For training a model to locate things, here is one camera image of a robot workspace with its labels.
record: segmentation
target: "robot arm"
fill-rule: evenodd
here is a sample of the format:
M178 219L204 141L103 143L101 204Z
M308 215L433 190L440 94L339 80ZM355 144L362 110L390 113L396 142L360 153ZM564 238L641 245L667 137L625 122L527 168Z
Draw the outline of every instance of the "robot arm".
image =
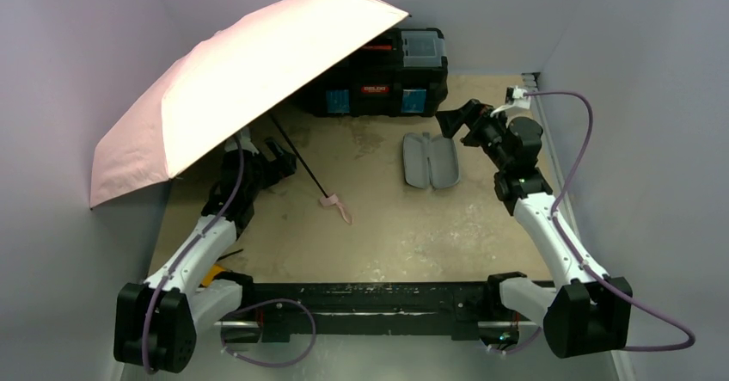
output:
M156 301L148 336L150 364L155 369L180 372L195 348L197 334L213 328L221 317L240 308L243 288L239 282L214 280L200 290L203 278L218 257L241 235L254 215L258 192L296 171L296 158L269 138L266 145L275 159L271 162L250 142L247 130L236 134L242 144L244 170L241 186L225 212L224 202L237 181L240 158L235 144L225 145L220 181L211 188L208 201L189 238L170 260L144 283L128 283L119 291L114 330L114 358L142 365L142 332L145 311L153 293L175 261L184 255L166 279ZM218 221L204 234L202 230L216 217ZM187 249L193 239L198 239Z
M507 90L506 102L522 107L512 96L515 90ZM499 301L542 327L549 347L560 358L622 348L628 338L630 304L587 274L557 232L550 213L552 189L536 167L542 127L526 117L507 121L504 109L471 100L458 110L436 114L444 137L452 138L465 125L469 132L461 142L481 147L496 165L497 197L530 235L554 280L551 291L524 276L505 275L498 281ZM591 269L631 296L628 282L610 277L566 227L561 214L555 216Z

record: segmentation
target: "yellow object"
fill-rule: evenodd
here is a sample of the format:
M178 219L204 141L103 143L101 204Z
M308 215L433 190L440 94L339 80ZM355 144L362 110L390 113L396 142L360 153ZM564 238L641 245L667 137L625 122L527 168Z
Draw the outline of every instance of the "yellow object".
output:
M207 275L203 278L203 281L200 283L202 286L207 287L212 283L212 279L215 278L215 275L224 272L225 268L219 266L218 264L214 264L210 268L210 272L207 273Z

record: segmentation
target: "beige floor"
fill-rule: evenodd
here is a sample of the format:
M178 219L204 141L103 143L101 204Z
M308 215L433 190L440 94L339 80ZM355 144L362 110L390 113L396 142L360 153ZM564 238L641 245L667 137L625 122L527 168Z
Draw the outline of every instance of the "beige floor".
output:
M500 105L505 87L520 83L516 76L450 77L441 109L470 98ZM253 221L230 248L244 250L222 261L224 267L257 282L484 280L516 270L549 279L529 237L496 199L494 166L480 149L456 143L461 182L455 187L420 190L405 183L402 137L439 133L435 119L317 119L286 106L276 114L324 187L348 205L354 224L319 206L319 192L299 166L292 178L261 192ZM254 122L252 133L254 141L273 135L285 144L268 119ZM219 158L213 151L175 180L153 270L192 229Z

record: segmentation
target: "umbrella canopy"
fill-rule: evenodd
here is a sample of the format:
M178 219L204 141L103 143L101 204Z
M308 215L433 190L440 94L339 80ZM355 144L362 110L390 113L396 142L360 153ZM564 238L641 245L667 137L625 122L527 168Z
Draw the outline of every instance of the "umbrella canopy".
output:
M167 181L407 16L379 0L283 0L177 60L101 139L91 207Z

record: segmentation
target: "umbrella handle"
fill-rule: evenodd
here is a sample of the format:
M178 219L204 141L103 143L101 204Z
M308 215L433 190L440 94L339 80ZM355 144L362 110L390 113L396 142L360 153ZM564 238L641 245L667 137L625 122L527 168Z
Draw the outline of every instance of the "umbrella handle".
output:
M344 203L342 203L340 201L340 198L337 197L336 194L331 194L328 197L322 196L321 198L319 198L319 203L321 203L322 206L324 206L324 207L337 206L340 210L340 213L341 213L344 221L347 222L348 224L352 224L352 221L353 221L352 215L349 213L349 211L346 209L346 206L344 206Z

